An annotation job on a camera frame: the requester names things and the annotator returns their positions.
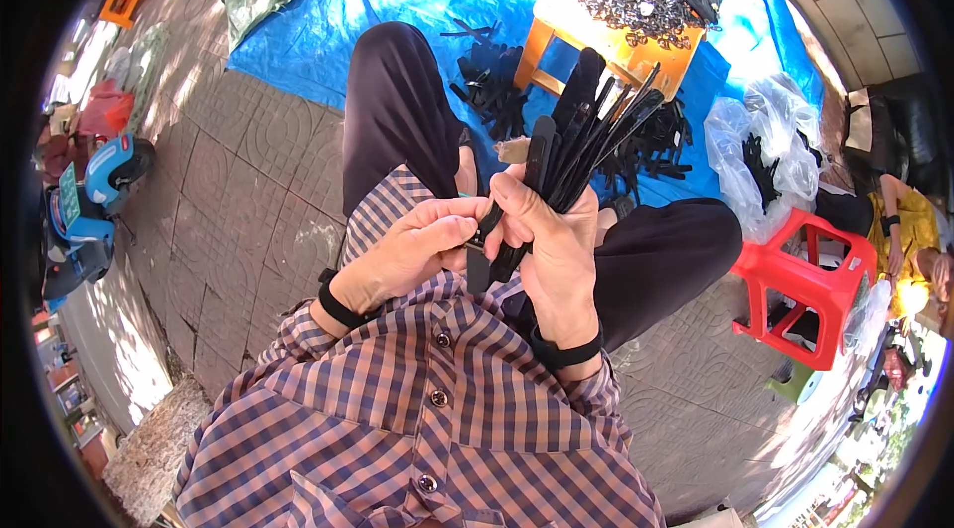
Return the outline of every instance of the hand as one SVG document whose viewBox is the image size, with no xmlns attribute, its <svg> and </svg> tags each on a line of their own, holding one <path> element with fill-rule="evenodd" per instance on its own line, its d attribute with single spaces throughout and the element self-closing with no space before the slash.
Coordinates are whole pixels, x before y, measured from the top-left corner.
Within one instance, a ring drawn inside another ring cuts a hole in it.
<svg viewBox="0 0 954 528">
<path fill-rule="evenodd" d="M 404 296 L 442 269 L 463 272 L 467 255 L 457 248 L 477 231 L 485 197 L 429 199 L 404 215 L 376 245 L 332 279 L 332 296 L 365 314 Z"/>
<path fill-rule="evenodd" d="M 900 236 L 898 236 L 896 232 L 891 232 L 891 248 L 888 252 L 888 275 L 898 277 L 903 265 L 904 250 L 900 247 Z"/>
<path fill-rule="evenodd" d="M 520 274 L 533 302 L 543 339 L 561 350 L 589 343 L 599 331 L 593 286 L 596 266 L 596 194 L 587 188 L 573 207 L 557 214 L 540 196 L 520 182 L 525 167 L 511 166 L 490 179 L 490 195 L 505 212 L 499 229 L 484 240 L 484 254 L 495 259 L 500 244 L 533 241 L 533 252 L 524 256 Z M 578 380 L 599 371 L 599 355 L 558 373 L 559 379 Z"/>
</svg>

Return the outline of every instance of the red plastic stool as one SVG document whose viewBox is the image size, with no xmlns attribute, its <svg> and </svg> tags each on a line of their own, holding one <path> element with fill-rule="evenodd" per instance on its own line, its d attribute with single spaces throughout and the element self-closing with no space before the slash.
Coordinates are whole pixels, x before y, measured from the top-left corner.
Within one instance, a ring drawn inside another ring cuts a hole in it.
<svg viewBox="0 0 954 528">
<path fill-rule="evenodd" d="M 808 261 L 783 251 L 789 238 L 802 227 L 808 239 Z M 829 272 L 818 266 L 818 238 L 824 236 L 849 247 L 841 267 Z M 842 232 L 821 218 L 802 210 L 793 210 L 788 222 L 765 245 L 748 241 L 742 244 L 742 254 L 735 261 L 732 272 L 749 285 L 749 309 L 752 327 L 733 321 L 735 333 L 748 333 L 784 355 L 814 369 L 829 371 L 835 363 L 835 353 L 841 347 L 841 331 L 852 304 L 868 272 L 868 281 L 874 284 L 877 254 L 865 237 Z M 793 298 L 795 307 L 781 322 L 768 331 L 768 306 L 765 290 L 771 288 Z M 815 352 L 790 342 L 782 334 L 792 327 L 811 307 L 818 313 L 818 342 Z"/>
</svg>

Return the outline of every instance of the plaid shirt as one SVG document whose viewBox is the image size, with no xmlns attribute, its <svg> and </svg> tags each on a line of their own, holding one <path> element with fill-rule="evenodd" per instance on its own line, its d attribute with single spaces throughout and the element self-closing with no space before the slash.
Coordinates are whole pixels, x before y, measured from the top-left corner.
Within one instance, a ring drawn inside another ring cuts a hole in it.
<svg viewBox="0 0 954 528">
<path fill-rule="evenodd" d="M 431 193 L 406 167 L 348 221 L 344 262 Z M 336 339 L 307 306 L 226 386 L 173 488 L 189 526 L 662 526 L 628 458 L 604 355 L 561 385 L 481 298 L 441 272 Z"/>
</svg>

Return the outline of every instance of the building wall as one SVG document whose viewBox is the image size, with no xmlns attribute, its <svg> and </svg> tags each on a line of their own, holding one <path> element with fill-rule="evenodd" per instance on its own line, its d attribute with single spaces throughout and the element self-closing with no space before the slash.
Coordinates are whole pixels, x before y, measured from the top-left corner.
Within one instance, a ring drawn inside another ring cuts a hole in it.
<svg viewBox="0 0 954 528">
<path fill-rule="evenodd" d="M 851 91 L 921 70 L 891 0 L 792 0 Z"/>
</svg>

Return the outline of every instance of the orange stool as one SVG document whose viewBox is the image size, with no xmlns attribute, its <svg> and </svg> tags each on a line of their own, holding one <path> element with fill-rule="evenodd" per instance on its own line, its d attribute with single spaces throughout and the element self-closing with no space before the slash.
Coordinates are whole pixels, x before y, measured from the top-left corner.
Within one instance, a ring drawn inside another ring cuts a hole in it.
<svg viewBox="0 0 954 528">
<path fill-rule="evenodd" d="M 808 261 L 781 248 L 802 227 L 808 239 Z M 841 267 L 829 272 L 818 266 L 818 238 L 824 236 L 849 247 Z M 749 286 L 751 327 L 733 321 L 735 333 L 748 333 L 815 371 L 829 371 L 841 347 L 841 332 L 855 302 L 862 277 L 876 280 L 877 254 L 865 237 L 835 229 L 821 218 L 802 210 L 793 210 L 788 222 L 766 245 L 748 241 L 732 272 Z M 765 290 L 771 288 L 793 298 L 795 307 L 768 331 L 768 305 Z M 818 341 L 815 352 L 785 339 L 782 334 L 811 307 L 818 313 Z"/>
<path fill-rule="evenodd" d="M 120 27 L 129 29 L 133 26 L 130 15 L 140 0 L 106 0 L 103 10 L 99 11 L 99 18 L 103 21 L 114 22 Z"/>
<path fill-rule="evenodd" d="M 538 0 L 533 6 L 533 24 L 520 57 L 513 84 L 520 90 L 531 82 L 559 97 L 564 83 L 540 69 L 540 61 L 553 38 L 560 38 L 578 50 L 590 47 L 606 59 L 606 67 L 617 77 L 638 88 L 660 63 L 659 74 L 652 86 L 662 91 L 669 102 L 675 97 L 682 78 L 700 42 L 705 41 L 706 30 L 687 27 L 684 36 L 692 43 L 690 48 L 663 49 L 655 40 L 632 47 L 626 42 L 630 30 L 610 29 L 604 21 L 596 21 L 578 0 Z"/>
</svg>

